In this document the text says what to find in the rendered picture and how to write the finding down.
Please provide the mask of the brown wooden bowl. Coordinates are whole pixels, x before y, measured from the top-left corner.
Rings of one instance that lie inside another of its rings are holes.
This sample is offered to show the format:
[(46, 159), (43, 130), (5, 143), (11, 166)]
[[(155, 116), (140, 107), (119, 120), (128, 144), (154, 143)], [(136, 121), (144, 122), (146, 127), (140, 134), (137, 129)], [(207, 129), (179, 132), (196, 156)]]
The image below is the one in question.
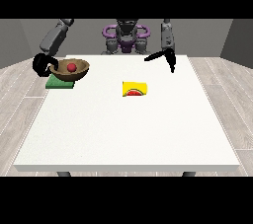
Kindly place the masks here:
[(82, 79), (88, 72), (90, 64), (83, 59), (68, 58), (58, 61), (58, 68), (49, 66), (51, 73), (64, 82), (75, 82)]

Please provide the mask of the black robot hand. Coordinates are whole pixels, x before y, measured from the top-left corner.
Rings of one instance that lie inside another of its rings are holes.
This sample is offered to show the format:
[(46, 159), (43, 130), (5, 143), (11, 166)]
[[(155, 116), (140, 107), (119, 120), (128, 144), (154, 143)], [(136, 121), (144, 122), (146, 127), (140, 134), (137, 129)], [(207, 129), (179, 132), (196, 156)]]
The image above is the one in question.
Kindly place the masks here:
[(38, 53), (33, 60), (33, 69), (40, 77), (48, 77), (51, 74), (49, 64), (54, 67), (54, 70), (58, 69), (58, 60), (56, 58), (44, 53)]
[(166, 48), (165, 50), (161, 50), (155, 53), (152, 53), (144, 58), (145, 61), (151, 61), (154, 59), (157, 59), (159, 57), (164, 56), (166, 61), (168, 62), (171, 72), (175, 71), (175, 65), (176, 65), (176, 55), (173, 48)]

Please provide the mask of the green square pad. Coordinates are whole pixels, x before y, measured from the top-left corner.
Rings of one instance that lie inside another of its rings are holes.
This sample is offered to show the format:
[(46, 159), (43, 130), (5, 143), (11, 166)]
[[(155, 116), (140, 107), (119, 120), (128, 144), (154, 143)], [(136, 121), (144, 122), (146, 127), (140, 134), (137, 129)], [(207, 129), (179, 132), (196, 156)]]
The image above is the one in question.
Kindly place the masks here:
[(54, 75), (50, 75), (45, 87), (47, 89), (72, 89), (74, 87), (74, 83), (62, 81), (56, 78)]

